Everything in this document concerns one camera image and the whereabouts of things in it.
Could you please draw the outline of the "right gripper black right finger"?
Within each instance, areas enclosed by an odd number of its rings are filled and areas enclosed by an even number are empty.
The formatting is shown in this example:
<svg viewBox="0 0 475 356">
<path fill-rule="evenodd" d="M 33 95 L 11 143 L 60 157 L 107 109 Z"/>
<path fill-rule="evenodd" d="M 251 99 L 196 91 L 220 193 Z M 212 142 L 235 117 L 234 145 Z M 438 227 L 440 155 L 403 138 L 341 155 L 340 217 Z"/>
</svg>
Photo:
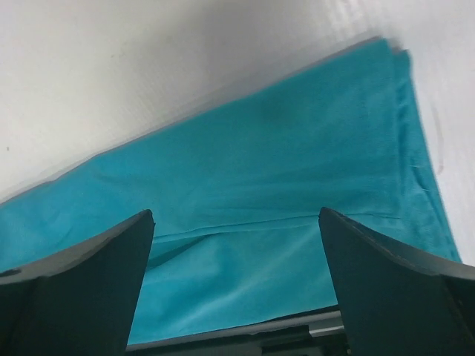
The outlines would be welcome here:
<svg viewBox="0 0 475 356">
<path fill-rule="evenodd" d="M 318 223 L 353 355 L 474 354 L 474 267 L 330 208 Z"/>
</svg>

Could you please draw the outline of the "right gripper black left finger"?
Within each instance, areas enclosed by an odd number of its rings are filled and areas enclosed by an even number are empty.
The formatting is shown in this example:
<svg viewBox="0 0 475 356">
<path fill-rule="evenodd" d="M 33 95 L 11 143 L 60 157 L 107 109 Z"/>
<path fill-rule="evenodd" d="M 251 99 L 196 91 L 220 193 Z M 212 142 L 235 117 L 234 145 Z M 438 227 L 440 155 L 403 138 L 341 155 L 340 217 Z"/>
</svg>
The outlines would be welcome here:
<svg viewBox="0 0 475 356">
<path fill-rule="evenodd" d="M 154 234 L 141 211 L 1 272 L 2 355 L 123 355 Z"/>
</svg>

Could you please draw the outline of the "teal t shirt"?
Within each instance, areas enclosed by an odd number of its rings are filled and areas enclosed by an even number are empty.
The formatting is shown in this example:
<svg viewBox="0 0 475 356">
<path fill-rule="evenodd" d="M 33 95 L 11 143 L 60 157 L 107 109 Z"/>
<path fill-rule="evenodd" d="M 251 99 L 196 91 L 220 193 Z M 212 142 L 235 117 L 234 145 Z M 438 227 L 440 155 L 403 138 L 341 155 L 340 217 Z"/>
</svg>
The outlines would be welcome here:
<svg viewBox="0 0 475 356">
<path fill-rule="evenodd" d="M 323 207 L 459 261 L 410 54 L 375 39 L 246 98 L 95 156 L 1 205 L 1 269 L 148 209 L 129 337 L 150 343 L 336 302 Z"/>
</svg>

